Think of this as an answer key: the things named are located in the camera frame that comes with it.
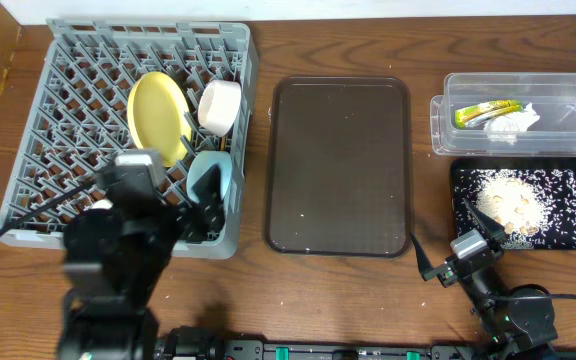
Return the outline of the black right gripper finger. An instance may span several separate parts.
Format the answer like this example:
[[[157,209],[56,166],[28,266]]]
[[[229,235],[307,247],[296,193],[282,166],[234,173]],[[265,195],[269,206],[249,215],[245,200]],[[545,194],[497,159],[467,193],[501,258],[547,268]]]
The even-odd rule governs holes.
[[[507,241],[505,227],[478,210],[469,200],[464,200],[463,203],[480,228],[489,247],[496,250],[501,249],[502,245]]]
[[[434,267],[414,233],[410,233],[410,238],[414,247],[419,273],[424,281],[428,281],[434,276]]]

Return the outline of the leftover rice pile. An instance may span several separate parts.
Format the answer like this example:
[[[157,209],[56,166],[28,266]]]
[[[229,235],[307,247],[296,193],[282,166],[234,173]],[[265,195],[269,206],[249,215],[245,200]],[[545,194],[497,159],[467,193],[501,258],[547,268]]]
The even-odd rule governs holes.
[[[576,178],[569,169],[458,169],[456,232],[477,226],[465,201],[504,227],[507,250],[576,250]]]

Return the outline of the pale green plastic cup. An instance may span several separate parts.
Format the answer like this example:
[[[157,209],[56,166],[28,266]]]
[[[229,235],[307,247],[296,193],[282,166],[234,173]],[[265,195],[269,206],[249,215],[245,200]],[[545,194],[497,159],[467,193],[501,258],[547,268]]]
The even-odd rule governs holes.
[[[113,203],[110,200],[102,199],[102,200],[96,201],[92,205],[92,209],[111,209],[112,206],[113,206]]]

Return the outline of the light blue plastic bowl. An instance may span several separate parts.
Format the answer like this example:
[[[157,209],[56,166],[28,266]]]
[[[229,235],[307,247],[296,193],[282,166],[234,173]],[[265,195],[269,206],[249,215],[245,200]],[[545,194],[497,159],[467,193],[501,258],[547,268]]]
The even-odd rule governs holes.
[[[196,185],[200,178],[215,165],[219,167],[221,174],[221,199],[225,199],[233,174],[232,157],[229,153],[223,151],[202,151],[194,158],[186,178],[187,195],[193,203],[199,202],[199,197],[193,190],[193,186]]]

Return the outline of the yellow plastic plate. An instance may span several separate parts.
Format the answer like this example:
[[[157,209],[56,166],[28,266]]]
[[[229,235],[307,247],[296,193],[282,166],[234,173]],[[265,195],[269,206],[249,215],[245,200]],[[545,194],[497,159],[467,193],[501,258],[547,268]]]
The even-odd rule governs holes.
[[[192,138],[186,99],[177,83],[162,72],[143,75],[132,87],[127,104],[131,138],[139,149],[155,149],[166,167],[188,154],[182,142]]]

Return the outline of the green snack wrapper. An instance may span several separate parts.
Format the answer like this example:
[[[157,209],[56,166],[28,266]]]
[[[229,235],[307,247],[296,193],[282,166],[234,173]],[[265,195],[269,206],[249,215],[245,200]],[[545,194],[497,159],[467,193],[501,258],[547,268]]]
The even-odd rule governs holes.
[[[455,124],[459,129],[475,128],[484,122],[509,113],[522,111],[518,100],[494,100],[455,111]]]

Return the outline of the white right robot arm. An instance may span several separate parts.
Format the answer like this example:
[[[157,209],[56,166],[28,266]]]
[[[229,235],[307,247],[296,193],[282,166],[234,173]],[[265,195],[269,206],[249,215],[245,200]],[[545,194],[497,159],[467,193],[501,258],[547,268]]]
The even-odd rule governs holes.
[[[547,347],[558,337],[552,300],[535,286],[505,285],[495,270],[504,255],[504,226],[469,201],[464,205],[475,227],[450,243],[452,255],[441,265],[434,267],[417,238],[411,238],[419,273],[425,281],[436,278],[445,288],[458,284],[466,292],[498,347],[489,352],[490,358],[529,357],[532,350]]]

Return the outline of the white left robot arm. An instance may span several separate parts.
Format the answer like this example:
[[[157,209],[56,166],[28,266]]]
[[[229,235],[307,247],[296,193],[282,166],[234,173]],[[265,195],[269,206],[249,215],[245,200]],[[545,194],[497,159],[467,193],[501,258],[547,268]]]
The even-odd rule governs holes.
[[[175,244],[206,240],[225,224],[222,171],[210,166],[194,184],[195,204],[173,205],[158,192],[165,169],[155,150],[116,156],[95,177],[111,202],[65,228],[61,359],[222,359],[225,342],[205,329],[179,327],[159,339],[148,307]]]

